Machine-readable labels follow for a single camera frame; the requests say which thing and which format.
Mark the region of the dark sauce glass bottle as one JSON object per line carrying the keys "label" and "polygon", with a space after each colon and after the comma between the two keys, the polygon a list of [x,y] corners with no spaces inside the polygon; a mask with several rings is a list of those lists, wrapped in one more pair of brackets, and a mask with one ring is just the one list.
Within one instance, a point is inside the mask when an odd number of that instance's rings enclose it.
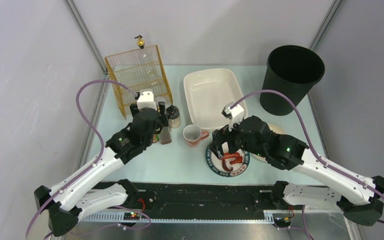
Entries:
{"label": "dark sauce glass bottle", "polygon": [[162,116],[161,122],[162,128],[160,134],[158,135],[159,141],[162,145],[170,144],[172,142],[172,137],[168,117]]}

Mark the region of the clear glass oil bottle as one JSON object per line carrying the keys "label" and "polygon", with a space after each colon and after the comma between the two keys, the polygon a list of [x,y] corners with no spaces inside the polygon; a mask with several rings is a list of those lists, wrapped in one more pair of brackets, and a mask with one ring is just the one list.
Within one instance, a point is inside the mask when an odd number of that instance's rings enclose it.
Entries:
{"label": "clear glass oil bottle", "polygon": [[150,50],[145,47],[142,35],[137,35],[134,39],[136,39],[138,49],[130,55],[132,59],[125,66],[130,88],[153,88],[160,83],[155,58]]}

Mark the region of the white lid spice jar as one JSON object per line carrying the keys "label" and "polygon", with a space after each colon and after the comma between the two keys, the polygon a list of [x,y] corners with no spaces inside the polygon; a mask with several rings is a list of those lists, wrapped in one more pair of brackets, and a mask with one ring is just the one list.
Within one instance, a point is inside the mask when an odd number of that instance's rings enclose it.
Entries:
{"label": "white lid spice jar", "polygon": [[154,101],[156,103],[157,106],[159,105],[163,105],[163,106],[167,106],[166,105],[166,99],[163,97],[163,96],[157,96],[154,98]]}

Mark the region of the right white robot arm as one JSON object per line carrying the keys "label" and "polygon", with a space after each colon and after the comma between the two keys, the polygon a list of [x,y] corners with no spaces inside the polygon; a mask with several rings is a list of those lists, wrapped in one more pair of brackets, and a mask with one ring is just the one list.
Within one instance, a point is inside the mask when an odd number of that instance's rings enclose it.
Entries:
{"label": "right white robot arm", "polygon": [[212,132],[209,150],[221,159],[239,150],[258,155],[278,170],[307,175],[322,187],[300,186],[278,180],[270,198],[278,208],[287,206],[313,206],[340,212],[356,224],[371,227],[380,222],[384,203],[384,177],[365,177],[323,159],[312,152],[309,145],[298,138],[272,131],[256,116],[225,125]]}

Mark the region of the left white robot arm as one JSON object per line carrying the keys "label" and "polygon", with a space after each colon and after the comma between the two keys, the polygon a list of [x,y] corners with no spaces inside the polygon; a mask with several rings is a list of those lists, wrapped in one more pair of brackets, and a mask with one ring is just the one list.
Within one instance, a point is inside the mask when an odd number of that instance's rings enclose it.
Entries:
{"label": "left white robot arm", "polygon": [[48,212],[50,234],[60,237],[83,218],[109,207],[121,206],[136,192],[127,179],[109,188],[88,193],[104,177],[125,166],[153,143],[166,126],[165,103],[137,102],[130,106],[133,119],[125,128],[101,143],[99,153],[65,180],[34,191],[37,211]]}

